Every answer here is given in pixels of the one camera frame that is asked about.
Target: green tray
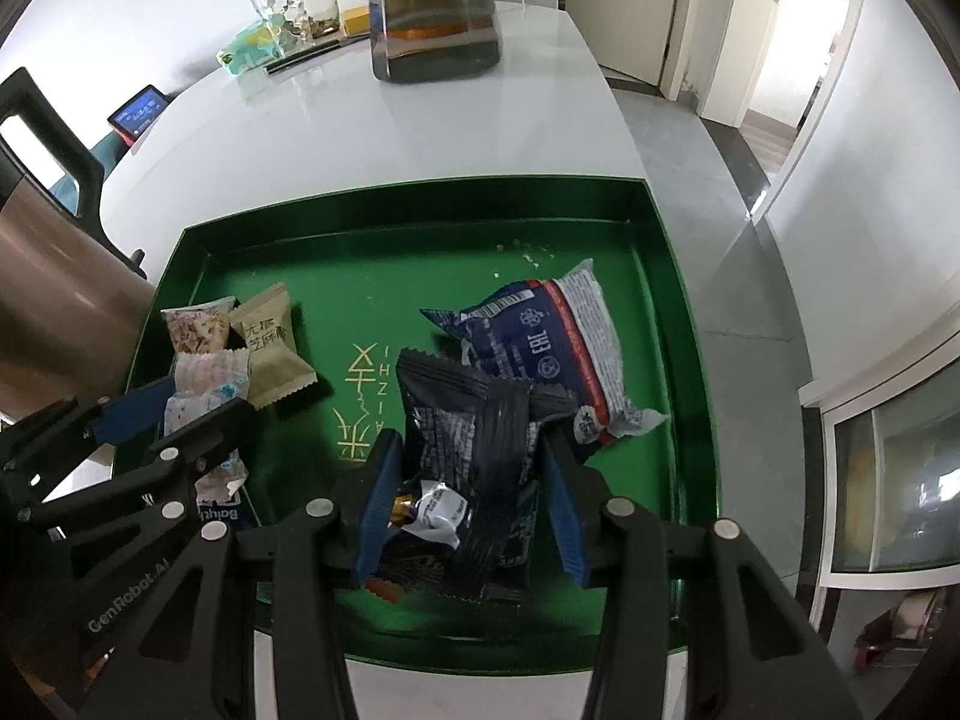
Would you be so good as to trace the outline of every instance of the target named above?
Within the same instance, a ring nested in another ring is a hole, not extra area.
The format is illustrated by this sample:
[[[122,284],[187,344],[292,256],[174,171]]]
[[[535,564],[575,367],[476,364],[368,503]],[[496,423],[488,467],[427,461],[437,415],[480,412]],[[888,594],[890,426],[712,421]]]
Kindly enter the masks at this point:
[[[563,275],[587,257],[620,336],[628,393],[639,407],[671,415],[590,464],[614,494],[678,522],[712,522],[718,487],[709,396],[683,282],[641,180],[401,184],[188,228],[157,286],[128,386],[170,370],[161,308],[222,295],[246,300],[286,282],[296,348],[320,383],[261,410],[256,435],[241,447],[258,514],[276,522],[328,494],[338,469],[363,461],[381,425],[402,429],[392,370],[398,351],[449,351],[419,308],[457,309],[510,281]],[[143,448],[122,447],[115,470],[136,467]],[[588,669],[605,591],[578,589],[560,570],[543,507],[531,584],[519,608],[422,592],[389,605],[363,590],[344,592],[340,642],[352,659],[401,668],[487,675]],[[675,627],[675,646],[683,643],[681,630]]]

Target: white snack wrapper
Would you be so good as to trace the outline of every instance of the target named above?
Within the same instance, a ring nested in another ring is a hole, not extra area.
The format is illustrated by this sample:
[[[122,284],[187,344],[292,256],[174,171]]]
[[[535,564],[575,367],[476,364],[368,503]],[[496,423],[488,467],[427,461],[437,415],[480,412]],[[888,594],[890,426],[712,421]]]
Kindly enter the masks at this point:
[[[230,323],[227,314],[236,305],[234,295],[196,306],[165,308],[160,315],[167,324],[174,351],[197,354],[214,352],[227,345]]]
[[[416,519],[403,530],[424,541],[460,546],[457,526],[467,513],[467,501],[456,490],[443,482],[421,479],[421,501],[416,507]]]
[[[209,354],[176,356],[174,383],[181,394],[202,395],[218,386],[246,379],[250,381],[250,351],[221,349]]]
[[[178,392],[167,400],[163,412],[163,435],[169,436],[235,397],[246,398],[249,388],[250,380],[245,377],[225,382],[216,389],[199,395]],[[240,453],[234,449],[219,466],[195,481],[197,503],[217,503],[222,506],[229,504],[237,490],[243,487],[247,476],[247,467],[240,460]]]

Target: blue snack package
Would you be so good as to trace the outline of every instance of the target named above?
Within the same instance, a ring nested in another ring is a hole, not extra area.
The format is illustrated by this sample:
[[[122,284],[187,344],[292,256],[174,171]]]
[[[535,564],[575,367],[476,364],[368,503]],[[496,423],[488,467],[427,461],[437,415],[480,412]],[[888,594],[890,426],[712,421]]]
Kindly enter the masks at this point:
[[[227,503],[219,504],[213,502],[197,503],[197,514],[200,522],[210,522],[212,519],[222,519],[230,527],[238,531],[245,531],[247,528],[259,528],[260,517],[253,509],[253,503],[250,494],[246,488],[240,488],[234,493]]]
[[[462,311],[421,309],[459,338],[464,365],[494,376],[560,384],[579,406],[568,438],[580,463],[624,436],[642,436],[666,415],[640,410],[623,385],[620,341],[584,260],[558,279],[515,281]]]

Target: black kettle handle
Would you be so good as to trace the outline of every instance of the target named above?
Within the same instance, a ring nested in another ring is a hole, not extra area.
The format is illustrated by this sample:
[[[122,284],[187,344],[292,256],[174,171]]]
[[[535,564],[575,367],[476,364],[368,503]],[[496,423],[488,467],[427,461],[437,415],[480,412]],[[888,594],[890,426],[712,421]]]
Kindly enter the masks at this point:
[[[144,275],[138,264],[113,245],[107,233],[104,233],[100,222],[104,166],[59,117],[26,68],[13,71],[10,77],[0,83],[0,124],[11,116],[19,116],[61,167],[77,181],[78,227],[131,271]]]

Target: teal chair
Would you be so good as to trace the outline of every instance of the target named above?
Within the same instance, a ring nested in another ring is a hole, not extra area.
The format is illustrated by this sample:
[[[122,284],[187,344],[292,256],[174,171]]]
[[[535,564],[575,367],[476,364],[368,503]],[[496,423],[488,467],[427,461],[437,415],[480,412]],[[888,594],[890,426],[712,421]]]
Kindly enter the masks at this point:
[[[106,138],[103,138],[96,146],[90,149],[90,153],[96,158],[97,162],[104,166],[104,178],[107,178],[113,172],[114,167],[120,161],[121,157],[130,150],[130,147],[124,143],[123,138],[115,132],[110,132]],[[54,196],[71,214],[77,213],[77,184],[73,177],[64,175],[56,184],[50,187],[50,194]]]

